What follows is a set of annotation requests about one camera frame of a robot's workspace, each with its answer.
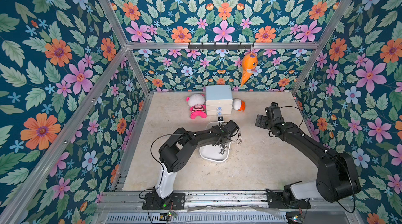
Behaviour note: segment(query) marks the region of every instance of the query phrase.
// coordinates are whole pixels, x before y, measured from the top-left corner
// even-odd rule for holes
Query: stuffed bear
[[[188,105],[190,106],[191,119],[195,119],[197,116],[202,118],[207,117],[207,107],[204,105],[205,97],[202,94],[194,94],[187,97]]]

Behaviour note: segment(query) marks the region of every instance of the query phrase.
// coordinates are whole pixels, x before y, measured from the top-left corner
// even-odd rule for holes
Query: aluminum frame
[[[334,15],[331,17],[329,23],[325,27],[324,32],[322,33],[318,41],[319,44],[318,48],[311,53],[307,63],[304,65],[303,70],[300,72],[300,75],[298,76],[298,80],[296,81],[295,85],[292,88],[292,94],[294,96],[297,94],[297,91],[299,90],[300,86],[307,78],[308,73],[310,72],[315,62],[317,61],[319,55],[323,51],[328,40],[331,38],[336,26],[338,26],[340,20],[344,16],[346,10],[348,9],[352,1],[353,0],[340,0],[338,8],[334,12]]]
[[[57,163],[60,155],[66,149],[70,139],[94,106],[94,101],[98,99],[99,94],[110,81],[110,77],[123,61],[126,53],[126,48],[120,49],[114,59],[109,63],[101,77],[99,77],[93,88],[85,96],[82,103],[78,106],[53,143],[49,146],[33,171],[30,172],[29,176],[25,179],[27,183],[22,184],[21,188],[3,210],[0,215],[0,223],[15,224],[18,221],[19,216],[21,216],[22,212],[25,211],[33,197],[36,195],[43,181],[49,175],[50,170],[54,164]]]

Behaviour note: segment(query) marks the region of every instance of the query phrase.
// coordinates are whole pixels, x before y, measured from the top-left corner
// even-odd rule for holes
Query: green leaf
[[[23,66],[23,60],[25,59],[24,51],[18,43],[11,40],[4,40],[2,50],[6,53],[6,56],[10,57],[10,60],[15,61],[20,67]]]
[[[42,84],[45,80],[45,76],[38,67],[34,66],[31,61],[28,62],[28,68],[26,69],[27,74],[31,82],[34,84]]]

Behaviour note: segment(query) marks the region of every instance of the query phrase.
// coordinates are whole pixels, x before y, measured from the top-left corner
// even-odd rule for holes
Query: light blue flower
[[[46,20],[38,19],[38,21],[40,22],[40,23],[39,23],[39,26],[40,26],[40,27],[46,28],[46,27],[49,26],[49,25],[46,24]]]
[[[51,84],[49,84],[49,86],[47,86],[45,88],[45,90],[49,91],[49,94],[52,94],[52,93],[54,93],[54,88],[55,88],[55,86],[52,86]]]
[[[42,112],[46,112],[46,114],[49,114],[49,111],[53,111],[53,109],[51,108],[52,104],[43,104],[44,109],[42,110]]]
[[[73,209],[67,210],[66,216],[64,216],[67,220],[70,219],[70,217],[73,215]]]
[[[37,35],[37,33],[35,32],[35,28],[30,28],[28,25],[27,25],[27,30],[25,31],[25,32],[27,32],[27,33],[29,33],[31,36],[33,36],[33,35]]]
[[[18,142],[18,140],[14,141],[15,145],[10,146],[10,149],[14,149],[14,152],[17,153],[20,149],[24,149],[23,141]]]
[[[13,95],[9,95],[7,98],[12,99],[12,103],[15,103],[15,101],[19,102],[21,100],[19,100],[19,98],[21,97],[21,95],[17,96],[17,93],[13,92]]]

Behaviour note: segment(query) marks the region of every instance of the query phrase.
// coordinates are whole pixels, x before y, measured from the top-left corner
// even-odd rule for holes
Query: wall
[[[57,136],[112,60],[116,54],[113,48],[119,50],[119,45],[97,0],[0,0],[0,6],[3,7],[0,11],[0,115],[3,118],[0,123],[0,211],[3,211],[47,150],[49,140]],[[111,47],[109,55],[104,53],[107,46]],[[60,61],[54,54],[61,56]],[[81,65],[85,63],[86,81],[78,86],[74,84],[77,83],[76,68],[82,70]],[[117,133],[116,119],[125,117],[129,129],[139,110],[138,84],[133,81],[133,90],[128,92],[125,81],[133,77],[127,67],[122,65],[122,68],[111,81],[111,85],[119,87],[120,95],[111,96],[111,90],[105,88],[100,99],[102,104],[97,104],[83,123],[83,137],[69,144],[57,169],[42,185],[21,222],[57,223],[63,218],[82,224],[79,219],[89,220],[95,208],[92,203],[99,192],[110,185],[111,174],[124,148],[127,134],[125,131]],[[97,119],[100,124],[97,128],[101,131],[102,127],[103,133],[88,135],[90,119]],[[46,135],[39,141],[37,129],[42,129]],[[88,171],[82,168],[82,162],[86,153],[92,151],[99,160],[97,168],[93,168],[95,171]],[[70,189],[65,187],[64,196],[60,199],[59,194],[52,200],[62,178],[66,182],[70,179]],[[88,204],[86,211],[82,207],[83,212],[77,211],[72,216],[84,201]]]
[[[401,1],[354,0],[298,93],[316,139],[354,157],[370,224],[402,219]]]

